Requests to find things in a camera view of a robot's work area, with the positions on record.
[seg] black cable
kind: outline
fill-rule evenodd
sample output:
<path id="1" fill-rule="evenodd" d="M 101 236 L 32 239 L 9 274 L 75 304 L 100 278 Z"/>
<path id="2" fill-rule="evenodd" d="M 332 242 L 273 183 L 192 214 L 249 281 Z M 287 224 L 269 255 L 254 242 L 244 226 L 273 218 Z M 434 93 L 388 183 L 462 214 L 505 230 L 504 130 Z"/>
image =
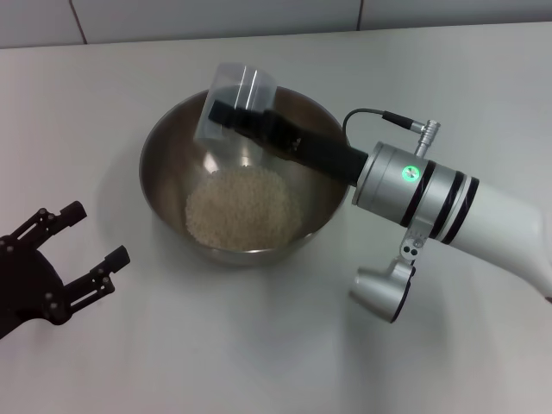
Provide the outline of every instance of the black cable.
<path id="1" fill-rule="evenodd" d="M 351 110 L 343 120 L 343 134 L 345 135 L 345 137 L 347 137 L 348 119 L 354 114 L 358 114 L 360 112 L 381 115 L 381 117 L 386 121 L 394 123 L 395 125 L 398 125 L 399 127 L 404 129 L 410 129 L 412 124 L 415 122 L 413 119 L 407 118 L 406 116 L 393 114 L 392 112 L 388 112 L 386 110 L 370 110 L 369 108 L 359 108 L 357 110 Z"/>
<path id="2" fill-rule="evenodd" d="M 345 116 L 345 119 L 343 120 L 343 134 L 345 136 L 347 136 L 347 122 L 348 122 L 348 119 L 353 116 L 354 114 L 360 114 L 361 112 L 363 113 L 368 113 L 368 114 L 376 114 L 376 115 L 382 115 L 384 114 L 384 111 L 383 110 L 370 110 L 369 108 L 358 108 L 356 110 L 351 110 L 347 116 Z"/>

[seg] rice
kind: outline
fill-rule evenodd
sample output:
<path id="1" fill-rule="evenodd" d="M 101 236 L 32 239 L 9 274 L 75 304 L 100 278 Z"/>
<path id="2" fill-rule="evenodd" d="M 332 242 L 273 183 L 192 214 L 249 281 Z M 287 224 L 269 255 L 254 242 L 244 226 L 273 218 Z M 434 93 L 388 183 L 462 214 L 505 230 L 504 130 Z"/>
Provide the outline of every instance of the rice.
<path id="1" fill-rule="evenodd" d="M 284 246 L 302 222 L 285 181 L 259 166 L 212 173 L 188 196 L 185 217 L 198 242 L 237 251 Z"/>

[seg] grout line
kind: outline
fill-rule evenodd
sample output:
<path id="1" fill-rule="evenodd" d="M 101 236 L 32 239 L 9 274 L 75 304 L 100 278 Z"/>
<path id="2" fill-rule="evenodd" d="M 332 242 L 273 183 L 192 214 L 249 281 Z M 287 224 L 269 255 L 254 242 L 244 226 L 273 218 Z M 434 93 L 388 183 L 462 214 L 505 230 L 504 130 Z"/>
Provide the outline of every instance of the grout line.
<path id="1" fill-rule="evenodd" d="M 80 20 L 78 19 L 77 11 L 75 10 L 75 6 L 73 5 L 72 0 L 69 0 L 69 5 L 71 6 L 72 15 L 75 18 L 75 21 L 77 22 L 77 27 L 78 27 L 78 31 L 80 32 L 80 37 L 83 38 L 83 43 L 85 45 L 87 45 L 88 41 L 86 40 L 86 36 L 85 36 L 85 32 L 83 31 L 83 27 L 80 25 Z"/>
<path id="2" fill-rule="evenodd" d="M 361 8 L 359 9 L 359 18 L 356 21 L 356 31 L 361 31 L 361 23 L 362 23 L 362 11 L 364 10 L 364 0 L 361 0 Z"/>

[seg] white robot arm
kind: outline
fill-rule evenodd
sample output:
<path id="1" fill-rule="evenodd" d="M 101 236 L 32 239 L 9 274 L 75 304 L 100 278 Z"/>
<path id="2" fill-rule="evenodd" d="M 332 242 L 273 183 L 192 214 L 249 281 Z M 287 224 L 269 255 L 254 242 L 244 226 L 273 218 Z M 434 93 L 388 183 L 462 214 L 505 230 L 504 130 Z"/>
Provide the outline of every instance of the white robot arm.
<path id="1" fill-rule="evenodd" d="M 552 303 L 552 263 L 542 212 L 477 178 L 426 160 L 439 123 L 425 124 L 380 110 L 354 110 L 420 134 L 408 153 L 379 142 L 371 155 L 305 131 L 277 113 L 215 102 L 209 120 L 276 150 L 278 156 L 315 168 L 355 186 L 353 204 L 406 228 L 398 256 L 385 271 L 360 268 L 350 296 L 388 322 L 400 313 L 414 261 L 429 238 L 516 274 Z"/>

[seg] green led light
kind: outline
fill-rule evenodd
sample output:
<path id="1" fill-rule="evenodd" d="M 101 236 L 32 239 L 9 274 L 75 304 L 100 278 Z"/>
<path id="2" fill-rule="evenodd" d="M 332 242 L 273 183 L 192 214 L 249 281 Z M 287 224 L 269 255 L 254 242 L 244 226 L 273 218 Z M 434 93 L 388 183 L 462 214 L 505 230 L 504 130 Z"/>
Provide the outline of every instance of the green led light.
<path id="1" fill-rule="evenodd" d="M 403 169 L 403 179 L 412 183 L 420 178 L 420 170 L 417 169 L 417 166 L 406 166 Z"/>

